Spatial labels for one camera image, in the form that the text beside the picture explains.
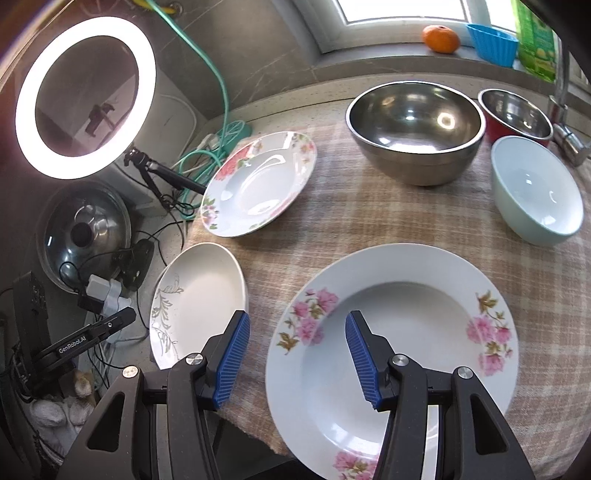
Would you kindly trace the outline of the pink flower white plate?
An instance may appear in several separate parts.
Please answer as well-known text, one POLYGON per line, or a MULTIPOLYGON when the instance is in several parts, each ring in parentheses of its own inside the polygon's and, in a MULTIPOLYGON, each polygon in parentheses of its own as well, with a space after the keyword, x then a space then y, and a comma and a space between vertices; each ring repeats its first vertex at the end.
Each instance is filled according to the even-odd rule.
POLYGON ((519 344, 509 306, 465 259, 396 243, 348 255, 287 304, 270 340, 266 399, 298 461, 325 479, 368 479, 389 416, 385 377, 413 365, 470 370, 500 410, 514 396, 519 344))

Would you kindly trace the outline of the plain white leaf plate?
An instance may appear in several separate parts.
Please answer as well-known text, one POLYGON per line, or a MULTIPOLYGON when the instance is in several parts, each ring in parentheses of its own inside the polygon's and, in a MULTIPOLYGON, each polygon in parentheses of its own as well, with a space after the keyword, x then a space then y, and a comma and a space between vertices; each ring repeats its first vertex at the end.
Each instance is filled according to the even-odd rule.
POLYGON ((236 310, 249 309, 245 276, 231 251, 216 243, 193 245, 160 277, 151 301, 149 338, 159 369, 199 352, 221 334, 236 310))

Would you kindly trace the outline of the light blue ceramic bowl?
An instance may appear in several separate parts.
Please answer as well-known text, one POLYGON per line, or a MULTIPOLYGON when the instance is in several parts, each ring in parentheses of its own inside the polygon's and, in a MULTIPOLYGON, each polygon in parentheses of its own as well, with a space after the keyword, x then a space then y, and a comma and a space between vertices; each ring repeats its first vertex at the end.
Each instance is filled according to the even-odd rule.
POLYGON ((497 209, 524 241, 552 247, 578 233, 584 220, 580 190, 548 148, 505 136, 491 148, 491 167, 497 209))

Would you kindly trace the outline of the red rose floral plate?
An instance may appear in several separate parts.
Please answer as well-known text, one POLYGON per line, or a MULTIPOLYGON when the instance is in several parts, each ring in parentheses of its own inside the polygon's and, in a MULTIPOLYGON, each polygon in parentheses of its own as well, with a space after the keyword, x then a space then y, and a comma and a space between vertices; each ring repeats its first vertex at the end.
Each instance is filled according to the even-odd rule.
POLYGON ((222 238, 246 235, 279 217, 304 190, 318 149, 297 131, 266 134, 232 153, 206 187, 204 228, 222 238))

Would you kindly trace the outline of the large steel bowl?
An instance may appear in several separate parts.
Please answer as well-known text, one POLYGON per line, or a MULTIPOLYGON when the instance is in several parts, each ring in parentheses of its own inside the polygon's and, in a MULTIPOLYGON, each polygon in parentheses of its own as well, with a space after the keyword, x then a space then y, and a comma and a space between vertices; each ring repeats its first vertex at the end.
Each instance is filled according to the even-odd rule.
POLYGON ((486 118, 464 93, 425 81, 394 81, 363 92, 346 109, 346 127, 370 163, 401 183, 432 187, 472 164, 486 118))

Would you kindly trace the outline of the red steel bowl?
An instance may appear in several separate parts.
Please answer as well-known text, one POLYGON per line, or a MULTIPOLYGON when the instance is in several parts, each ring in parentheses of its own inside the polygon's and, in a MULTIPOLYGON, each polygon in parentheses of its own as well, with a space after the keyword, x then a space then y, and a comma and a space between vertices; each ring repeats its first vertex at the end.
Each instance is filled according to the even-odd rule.
POLYGON ((506 136, 521 136, 545 147, 553 138, 553 125, 547 115, 523 96, 503 89, 484 89, 478 103, 486 121, 491 145, 506 136))

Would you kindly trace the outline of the white charger plugs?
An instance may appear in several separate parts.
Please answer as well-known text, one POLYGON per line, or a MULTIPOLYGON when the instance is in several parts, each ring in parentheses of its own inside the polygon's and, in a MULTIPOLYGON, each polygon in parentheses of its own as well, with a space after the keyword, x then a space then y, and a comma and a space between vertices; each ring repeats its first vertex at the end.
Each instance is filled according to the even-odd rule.
POLYGON ((131 306, 131 300, 122 295, 122 284, 91 274, 85 289, 86 295, 100 304, 98 313, 109 317, 131 306))

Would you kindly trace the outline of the black oval device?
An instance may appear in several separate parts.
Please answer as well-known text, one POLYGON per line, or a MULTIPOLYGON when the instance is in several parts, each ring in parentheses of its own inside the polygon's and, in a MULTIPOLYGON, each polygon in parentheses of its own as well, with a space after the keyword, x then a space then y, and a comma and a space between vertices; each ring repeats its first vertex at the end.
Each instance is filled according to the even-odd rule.
POLYGON ((130 292, 136 292, 143 284, 154 253, 154 244, 140 239, 130 249, 118 254, 118 266, 122 285, 130 292))

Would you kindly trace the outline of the black tripod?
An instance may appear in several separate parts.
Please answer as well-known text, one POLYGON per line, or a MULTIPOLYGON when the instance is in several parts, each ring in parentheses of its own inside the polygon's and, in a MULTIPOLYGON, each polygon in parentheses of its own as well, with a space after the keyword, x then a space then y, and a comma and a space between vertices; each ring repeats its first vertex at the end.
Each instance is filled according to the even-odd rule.
POLYGON ((151 191, 166 212, 176 210, 186 218, 192 218, 194 216, 197 208, 190 203, 175 199, 171 194, 162 193, 154 182, 152 175, 159 177, 171 186, 173 190, 189 190, 202 195, 205 193, 204 185, 174 172, 170 168, 151 159, 147 154, 137 150, 135 147, 129 147, 125 151, 123 162, 125 166, 132 164, 136 168, 146 187, 151 191))

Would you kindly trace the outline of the plaid pink cloth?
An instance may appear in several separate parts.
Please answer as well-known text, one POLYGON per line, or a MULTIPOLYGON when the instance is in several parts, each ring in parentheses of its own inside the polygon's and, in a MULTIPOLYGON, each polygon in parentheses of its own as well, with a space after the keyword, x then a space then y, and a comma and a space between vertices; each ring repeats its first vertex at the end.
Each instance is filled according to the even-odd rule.
POLYGON ((370 166, 346 128, 345 113, 345 102, 331 102, 250 123, 256 135, 310 135, 318 163, 283 215, 225 241, 249 288, 252 340, 238 395, 222 411, 230 425, 224 444, 246 441, 287 454, 270 417, 263 377, 270 337, 297 291, 349 253, 422 243, 470 261, 506 300, 520 343, 517 390, 507 418, 536 476, 559 477, 590 433, 589 227, 553 248, 524 242, 495 207, 488 145, 453 183, 415 188, 370 166))

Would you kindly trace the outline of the chrome faucet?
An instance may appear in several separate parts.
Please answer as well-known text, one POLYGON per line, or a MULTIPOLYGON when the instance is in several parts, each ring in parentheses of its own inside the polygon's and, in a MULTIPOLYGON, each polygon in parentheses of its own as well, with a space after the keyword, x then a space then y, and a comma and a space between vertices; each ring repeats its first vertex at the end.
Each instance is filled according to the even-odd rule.
POLYGON ((548 118, 553 126, 554 142, 561 148, 573 167, 580 167, 590 159, 590 143, 584 144, 566 123, 566 103, 569 84, 570 54, 557 38, 555 92, 549 97, 548 118))

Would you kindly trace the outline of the blue plastic cup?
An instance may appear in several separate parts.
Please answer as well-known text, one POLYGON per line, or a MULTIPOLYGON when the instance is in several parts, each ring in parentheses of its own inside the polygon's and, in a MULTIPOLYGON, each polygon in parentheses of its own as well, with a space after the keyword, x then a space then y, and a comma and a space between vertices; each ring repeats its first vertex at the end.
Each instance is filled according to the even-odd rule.
POLYGON ((500 67, 513 67, 519 46, 514 35, 474 23, 469 23, 467 30, 481 59, 500 67))

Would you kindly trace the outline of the orange fruit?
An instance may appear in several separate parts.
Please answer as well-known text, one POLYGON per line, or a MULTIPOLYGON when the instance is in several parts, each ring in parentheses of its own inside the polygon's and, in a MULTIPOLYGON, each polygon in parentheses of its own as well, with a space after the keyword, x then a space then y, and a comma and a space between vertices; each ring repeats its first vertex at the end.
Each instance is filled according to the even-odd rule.
POLYGON ((459 35, 444 25, 428 25, 422 31, 423 43, 440 54, 454 54, 461 46, 459 35))

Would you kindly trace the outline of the green dish soap bottle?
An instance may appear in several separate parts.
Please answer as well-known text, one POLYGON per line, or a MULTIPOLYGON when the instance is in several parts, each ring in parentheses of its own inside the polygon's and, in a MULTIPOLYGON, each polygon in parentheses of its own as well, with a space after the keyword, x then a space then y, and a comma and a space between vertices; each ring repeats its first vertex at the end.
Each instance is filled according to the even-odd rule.
POLYGON ((519 42, 518 57, 531 74, 551 83, 556 80, 553 31, 522 1, 512 2, 519 42))

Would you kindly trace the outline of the white window frame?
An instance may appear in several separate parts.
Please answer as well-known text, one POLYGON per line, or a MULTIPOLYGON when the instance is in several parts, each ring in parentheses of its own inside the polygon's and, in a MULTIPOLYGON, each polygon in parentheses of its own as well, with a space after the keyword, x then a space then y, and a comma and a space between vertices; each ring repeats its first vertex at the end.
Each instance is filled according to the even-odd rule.
POLYGON ((513 34, 513 5, 497 0, 308 0, 294 3, 322 52, 420 43, 429 25, 454 30, 470 46, 469 23, 513 34))

